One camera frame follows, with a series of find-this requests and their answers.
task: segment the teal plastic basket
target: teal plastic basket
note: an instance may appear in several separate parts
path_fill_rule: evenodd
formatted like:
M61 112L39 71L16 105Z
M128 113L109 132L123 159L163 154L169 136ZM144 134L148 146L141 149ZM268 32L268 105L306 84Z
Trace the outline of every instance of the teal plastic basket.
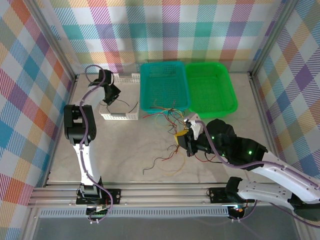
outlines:
M190 107L185 65L181 61L145 63L140 68L140 104L147 113L158 106L185 110Z

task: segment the plaid wall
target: plaid wall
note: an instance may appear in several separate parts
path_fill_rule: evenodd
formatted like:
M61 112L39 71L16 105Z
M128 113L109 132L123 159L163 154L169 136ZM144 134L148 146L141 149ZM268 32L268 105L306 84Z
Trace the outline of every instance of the plaid wall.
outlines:
M266 30L266 32L265 32L265 34L263 36L263 39L262 39L262 41L261 41L261 43L259 45L259 48L258 48L258 50L256 51L256 53L254 55L254 58L253 58L253 60L252 60L252 62L250 64L250 67L248 69L249 72L252 71L253 67L255 66L255 64L257 62L257 59L260 56L261 51L264 49L264 47L265 47L265 45L266 45L266 43L267 43L267 41L269 39L270 33L274 29L274 26L275 26L276 22L278 21L278 19L279 19L281 13L282 13L287 1L288 0L281 0L281 3L279 5L278 9L276 10L274 16L272 17L272 21L271 21L268 29Z
M38 5L77 73L89 64L132 73L141 63L168 60L219 61L231 72L247 72L284 2L38 0Z
M71 81L23 0L0 5L0 240L15 240L47 169Z
M258 73L280 156L320 178L320 0L300 0Z

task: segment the yellow object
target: yellow object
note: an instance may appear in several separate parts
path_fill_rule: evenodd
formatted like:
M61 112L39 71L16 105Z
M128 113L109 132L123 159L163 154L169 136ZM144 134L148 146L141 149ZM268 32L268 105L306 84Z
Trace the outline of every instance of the yellow object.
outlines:
M179 143L178 143L178 137L187 134L188 131L189 131L188 129L184 129L184 130L182 130L182 131L180 131L180 132L177 132L177 133L174 135L174 139L175 139L176 144L179 145Z

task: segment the white robotic arm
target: white robotic arm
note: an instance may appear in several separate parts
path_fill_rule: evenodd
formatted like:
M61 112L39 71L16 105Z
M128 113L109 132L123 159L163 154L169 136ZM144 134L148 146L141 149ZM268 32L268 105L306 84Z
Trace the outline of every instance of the white robotic arm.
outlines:
M189 130L177 134L177 143L188 156L197 151L216 154L223 164L265 176L277 184L261 184L231 177L225 192L235 202L261 200L285 206L312 221L320 221L320 180L280 160L252 139L238 137L233 127L215 119L207 124L192 113L185 120Z
M89 86L87 89L87 92L91 91L95 87L96 86ZM97 89L93 90L92 93L88 95L88 97L85 99L85 102L82 105L89 105L93 109L95 109L99 104L99 102L105 99L105 97L106 97L105 89L100 86ZM76 102L74 105L79 106L79 104L80 104L80 101ZM83 160L89 175L93 178L95 182L98 182L101 176L98 171L96 158L93 151L94 149L93 144L94 144L94 141L91 141L88 145L82 146ZM81 156L80 156L80 144L75 143L75 145L73 145L73 148L76 152L76 155L79 161L79 166L81 171L81 183L84 185L93 185L93 182L88 178L87 174L82 168Z

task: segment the small white basket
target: small white basket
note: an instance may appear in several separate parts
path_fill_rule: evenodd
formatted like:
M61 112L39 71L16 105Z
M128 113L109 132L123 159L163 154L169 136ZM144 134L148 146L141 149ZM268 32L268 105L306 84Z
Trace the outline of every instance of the small white basket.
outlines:
M140 110L140 74L119 75L119 73L114 73L113 75L114 85L121 92L118 99L110 106L106 106L106 103L102 101L99 113L105 120L138 120Z

